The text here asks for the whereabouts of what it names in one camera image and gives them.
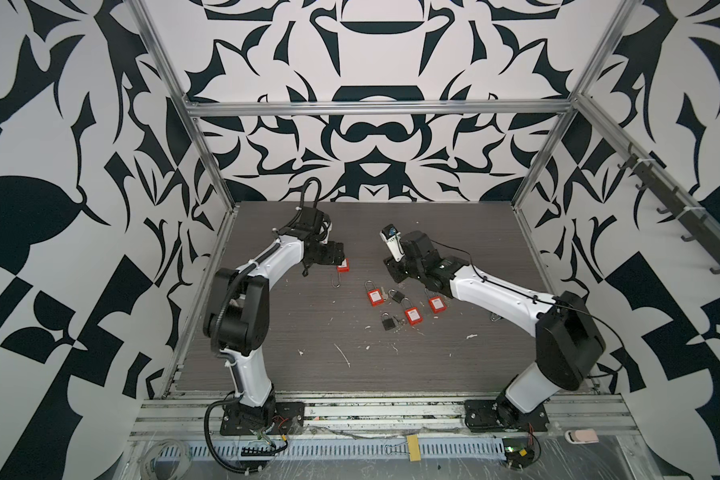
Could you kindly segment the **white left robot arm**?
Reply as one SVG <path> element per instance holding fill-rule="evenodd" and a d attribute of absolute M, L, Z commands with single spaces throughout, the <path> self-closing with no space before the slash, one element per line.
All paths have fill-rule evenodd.
<path fill-rule="evenodd" d="M 314 265 L 343 263 L 343 244 L 329 239 L 331 228 L 330 217 L 317 206 L 300 206 L 263 252 L 214 275 L 203 333 L 213 354 L 225 360 L 235 384 L 233 395 L 222 401 L 223 435 L 262 432 L 273 425 L 276 394 L 263 356 L 270 292 L 296 266 L 306 277 Z"/>

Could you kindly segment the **red padlock long shackle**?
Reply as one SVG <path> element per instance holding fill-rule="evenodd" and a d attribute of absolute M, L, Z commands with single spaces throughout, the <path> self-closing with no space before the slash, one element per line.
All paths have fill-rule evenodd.
<path fill-rule="evenodd" d="M 441 293 L 426 289 L 425 294 L 429 307 L 435 315 L 444 312 L 448 308 L 448 305 Z"/>

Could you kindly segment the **small black padlock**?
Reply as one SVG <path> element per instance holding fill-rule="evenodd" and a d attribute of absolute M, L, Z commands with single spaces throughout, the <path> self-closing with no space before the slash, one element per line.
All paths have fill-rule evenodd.
<path fill-rule="evenodd" d="M 401 304 L 405 299 L 406 295 L 403 294 L 401 291 L 390 289 L 388 291 L 388 297 L 390 300 L 392 300 L 395 303 Z"/>
<path fill-rule="evenodd" d="M 385 331 L 394 330 L 397 327 L 395 318 L 387 312 L 383 312 L 380 316 L 381 325 Z"/>

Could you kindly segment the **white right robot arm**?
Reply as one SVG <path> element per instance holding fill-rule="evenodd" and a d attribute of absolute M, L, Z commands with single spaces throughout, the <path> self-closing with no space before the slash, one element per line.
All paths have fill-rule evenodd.
<path fill-rule="evenodd" d="M 384 264 L 395 282 L 415 279 L 441 297 L 498 315 L 535 341 L 534 361 L 495 399 L 465 401 L 467 429 L 544 431 L 545 402 L 561 391 L 578 390 L 606 349 L 583 299 L 569 291 L 555 296 L 523 288 L 489 275 L 470 260 L 443 257 L 439 243 L 421 231 L 402 234 L 389 224 L 380 237 L 390 251 Z"/>

